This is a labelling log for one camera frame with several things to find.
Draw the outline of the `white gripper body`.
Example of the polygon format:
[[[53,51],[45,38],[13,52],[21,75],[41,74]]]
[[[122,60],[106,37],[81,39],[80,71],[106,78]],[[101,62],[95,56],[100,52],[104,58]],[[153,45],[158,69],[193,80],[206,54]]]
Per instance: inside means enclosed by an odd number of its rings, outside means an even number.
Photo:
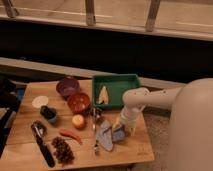
[[[120,123],[125,126],[127,131],[134,131],[136,128],[136,121],[141,114],[143,107],[128,108],[124,106],[120,113]]]

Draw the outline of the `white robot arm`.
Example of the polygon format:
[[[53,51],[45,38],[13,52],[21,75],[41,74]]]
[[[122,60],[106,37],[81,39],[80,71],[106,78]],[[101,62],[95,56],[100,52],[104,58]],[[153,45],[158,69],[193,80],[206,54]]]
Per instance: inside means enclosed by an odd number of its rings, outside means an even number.
[[[160,91],[130,89],[122,100],[124,123],[146,106],[171,110],[167,171],[213,171],[213,78]]]

